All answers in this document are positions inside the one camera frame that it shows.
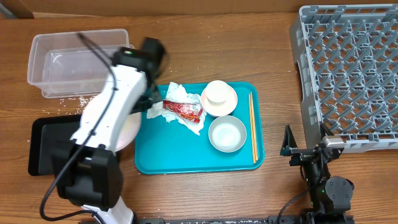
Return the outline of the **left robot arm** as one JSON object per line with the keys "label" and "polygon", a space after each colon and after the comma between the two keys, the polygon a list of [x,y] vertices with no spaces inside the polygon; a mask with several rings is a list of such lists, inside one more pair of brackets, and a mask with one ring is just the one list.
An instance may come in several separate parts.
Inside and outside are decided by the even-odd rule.
{"label": "left robot arm", "polygon": [[[52,149],[55,179],[41,201],[40,216],[55,222],[88,213],[99,223],[137,223],[121,197],[116,146],[128,116],[161,101],[155,81],[167,51],[160,40],[146,37],[139,49],[121,47],[109,56],[83,33],[77,36],[108,69],[108,79],[82,112],[78,130]],[[45,204],[53,190],[80,209],[47,216]]]}

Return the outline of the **white napkin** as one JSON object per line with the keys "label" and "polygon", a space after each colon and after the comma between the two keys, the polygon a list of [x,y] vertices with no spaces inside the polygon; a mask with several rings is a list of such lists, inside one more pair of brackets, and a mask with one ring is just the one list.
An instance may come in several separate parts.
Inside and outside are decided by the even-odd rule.
{"label": "white napkin", "polygon": [[[199,94],[187,93],[185,87],[183,87],[182,85],[179,85],[177,83],[174,83],[174,82],[170,82],[164,100],[174,101],[174,102],[178,102],[178,103],[194,103],[194,104],[198,104],[201,106]],[[170,123],[171,121],[176,120],[178,123],[186,126],[194,134],[199,136],[200,131],[204,127],[205,117],[207,115],[206,111],[202,108],[203,113],[200,116],[200,122],[193,123],[193,122],[187,121],[187,120],[179,117],[176,113],[174,113],[172,111],[163,109],[162,106],[163,106],[164,100],[162,100],[156,104],[153,104],[152,107],[147,110],[146,118],[152,119],[152,118],[156,118],[158,116],[162,116],[163,118],[165,118],[167,123]]]}

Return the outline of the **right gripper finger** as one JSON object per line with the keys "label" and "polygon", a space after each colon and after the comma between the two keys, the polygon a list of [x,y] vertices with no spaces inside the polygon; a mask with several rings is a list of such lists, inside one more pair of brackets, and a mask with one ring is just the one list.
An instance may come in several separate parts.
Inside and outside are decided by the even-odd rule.
{"label": "right gripper finger", "polygon": [[325,136],[333,136],[334,134],[330,131],[330,129],[326,126],[325,123],[320,123],[320,135],[321,137],[325,137]]}
{"label": "right gripper finger", "polygon": [[281,156],[291,156],[298,149],[294,135],[289,125],[285,126],[284,140],[280,150]]}

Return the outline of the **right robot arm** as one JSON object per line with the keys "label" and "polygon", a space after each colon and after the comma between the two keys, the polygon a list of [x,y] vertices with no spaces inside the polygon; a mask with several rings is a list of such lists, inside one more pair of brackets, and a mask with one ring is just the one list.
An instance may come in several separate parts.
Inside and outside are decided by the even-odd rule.
{"label": "right robot arm", "polygon": [[[313,149],[299,149],[290,126],[285,127],[280,155],[290,157],[290,166],[300,167],[307,189],[281,208],[276,223],[354,223],[353,217],[346,216],[351,209],[354,184],[346,178],[331,176],[328,170],[328,163],[341,156],[345,142],[324,124],[320,128],[320,143]],[[296,217],[284,218],[285,209],[305,195],[310,196],[312,207],[303,209]]]}

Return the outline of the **grey bowl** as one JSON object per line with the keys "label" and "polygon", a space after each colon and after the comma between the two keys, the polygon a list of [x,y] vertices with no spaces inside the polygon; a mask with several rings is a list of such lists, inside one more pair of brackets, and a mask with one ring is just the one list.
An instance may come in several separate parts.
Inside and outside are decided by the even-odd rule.
{"label": "grey bowl", "polygon": [[247,139],[247,130],[243,122],[230,115],[216,118],[209,127],[208,138],[211,145],[225,153],[240,150]]}

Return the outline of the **white cup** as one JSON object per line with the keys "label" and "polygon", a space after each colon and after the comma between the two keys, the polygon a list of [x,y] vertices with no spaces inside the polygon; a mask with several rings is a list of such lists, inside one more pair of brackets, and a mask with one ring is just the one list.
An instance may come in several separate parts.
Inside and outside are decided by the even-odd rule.
{"label": "white cup", "polygon": [[211,103],[221,104],[227,100],[229,87],[224,81],[214,80],[207,84],[205,94]]}

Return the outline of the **red snack wrapper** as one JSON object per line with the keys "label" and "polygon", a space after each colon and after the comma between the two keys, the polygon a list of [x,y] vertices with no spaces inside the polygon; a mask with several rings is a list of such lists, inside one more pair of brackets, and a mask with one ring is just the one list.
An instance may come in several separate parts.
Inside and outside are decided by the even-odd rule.
{"label": "red snack wrapper", "polygon": [[178,103],[174,101],[164,100],[163,109],[176,113],[179,117],[193,122],[199,123],[200,116],[203,113],[203,109],[200,105],[194,103]]}

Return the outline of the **large white plate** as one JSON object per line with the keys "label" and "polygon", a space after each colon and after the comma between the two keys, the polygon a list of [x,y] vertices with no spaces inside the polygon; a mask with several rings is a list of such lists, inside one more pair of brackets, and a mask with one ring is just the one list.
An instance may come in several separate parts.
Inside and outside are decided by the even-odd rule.
{"label": "large white plate", "polygon": [[[103,94],[95,96],[85,107],[81,115],[80,128],[73,134],[74,139],[88,134],[103,112],[109,98]],[[98,147],[104,144],[106,149],[118,152],[133,142],[141,126],[142,113],[129,114],[120,117],[119,112],[110,107],[105,117],[96,128],[96,134],[86,144],[89,147]]]}

